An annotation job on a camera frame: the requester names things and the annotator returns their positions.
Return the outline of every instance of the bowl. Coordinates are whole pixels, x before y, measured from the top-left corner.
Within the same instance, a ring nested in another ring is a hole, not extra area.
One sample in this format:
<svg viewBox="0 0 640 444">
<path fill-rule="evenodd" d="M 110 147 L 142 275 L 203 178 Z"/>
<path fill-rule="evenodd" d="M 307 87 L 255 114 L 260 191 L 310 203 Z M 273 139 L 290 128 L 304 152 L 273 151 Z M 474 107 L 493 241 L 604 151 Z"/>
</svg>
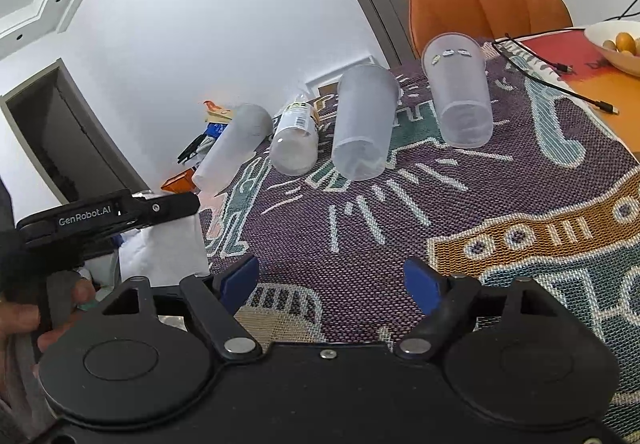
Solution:
<svg viewBox="0 0 640 444">
<path fill-rule="evenodd" d="M 616 42 L 616 36 L 620 32 L 628 32 L 635 38 L 640 38 L 640 21 L 601 21 L 588 26 L 584 35 L 593 43 L 596 50 L 600 52 L 615 68 L 640 78 L 640 56 L 628 56 L 620 52 L 605 49 L 602 44 L 610 39 Z"/>
</svg>

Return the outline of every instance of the screw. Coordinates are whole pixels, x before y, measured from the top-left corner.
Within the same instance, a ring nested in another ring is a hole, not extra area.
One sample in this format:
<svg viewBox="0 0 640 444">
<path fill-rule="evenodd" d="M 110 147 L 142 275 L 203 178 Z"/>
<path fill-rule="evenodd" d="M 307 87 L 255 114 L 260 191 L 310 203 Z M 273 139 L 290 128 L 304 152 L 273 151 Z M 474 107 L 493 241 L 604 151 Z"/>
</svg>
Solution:
<svg viewBox="0 0 640 444">
<path fill-rule="evenodd" d="M 255 341 L 249 338 L 231 338 L 225 341 L 225 350 L 232 354 L 248 354 L 255 348 Z"/>
<path fill-rule="evenodd" d="M 412 356 L 426 354 L 431 350 L 431 343 L 420 338 L 405 339 L 400 341 L 400 350 Z"/>
<path fill-rule="evenodd" d="M 336 357 L 338 357 L 338 352 L 327 348 L 326 350 L 320 351 L 320 357 L 323 359 L 335 359 Z"/>
</svg>

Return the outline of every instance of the blue package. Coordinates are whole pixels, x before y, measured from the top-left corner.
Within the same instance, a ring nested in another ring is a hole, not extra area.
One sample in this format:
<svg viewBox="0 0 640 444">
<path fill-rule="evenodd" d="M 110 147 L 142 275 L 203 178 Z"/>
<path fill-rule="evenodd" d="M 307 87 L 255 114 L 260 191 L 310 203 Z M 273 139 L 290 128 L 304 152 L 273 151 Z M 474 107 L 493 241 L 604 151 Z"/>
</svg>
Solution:
<svg viewBox="0 0 640 444">
<path fill-rule="evenodd" d="M 210 122 L 207 129 L 204 131 L 209 137 L 217 139 L 220 134 L 225 131 L 226 124 L 220 124 L 219 122 Z"/>
</svg>

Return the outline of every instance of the plastic cup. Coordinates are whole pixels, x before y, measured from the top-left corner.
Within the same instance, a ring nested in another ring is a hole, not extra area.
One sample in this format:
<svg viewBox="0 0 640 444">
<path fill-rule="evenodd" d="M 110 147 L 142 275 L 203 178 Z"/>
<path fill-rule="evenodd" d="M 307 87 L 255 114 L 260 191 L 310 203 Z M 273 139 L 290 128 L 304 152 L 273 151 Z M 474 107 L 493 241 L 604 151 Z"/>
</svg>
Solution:
<svg viewBox="0 0 640 444">
<path fill-rule="evenodd" d="M 485 67 L 482 49 L 464 34 L 442 34 L 422 54 L 440 133 L 450 146 L 479 148 L 494 133 Z"/>
<path fill-rule="evenodd" d="M 231 184 L 242 164 L 273 131 L 269 113 L 257 104 L 243 104 L 193 174 L 193 183 L 212 196 Z"/>
<path fill-rule="evenodd" d="M 338 84 L 331 158 L 349 180 L 368 180 L 385 170 L 400 87 L 391 72 L 377 65 L 347 70 Z"/>
</svg>

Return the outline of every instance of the chair backrest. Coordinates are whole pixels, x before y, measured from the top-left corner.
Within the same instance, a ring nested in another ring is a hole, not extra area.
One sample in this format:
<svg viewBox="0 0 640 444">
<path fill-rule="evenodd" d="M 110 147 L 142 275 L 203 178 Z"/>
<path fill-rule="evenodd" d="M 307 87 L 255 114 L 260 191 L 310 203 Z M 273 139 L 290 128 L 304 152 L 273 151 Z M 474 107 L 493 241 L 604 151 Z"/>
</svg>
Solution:
<svg viewBox="0 0 640 444">
<path fill-rule="evenodd" d="M 409 0 L 409 28 L 416 55 L 439 34 L 499 38 L 573 25 L 562 0 Z"/>
</svg>

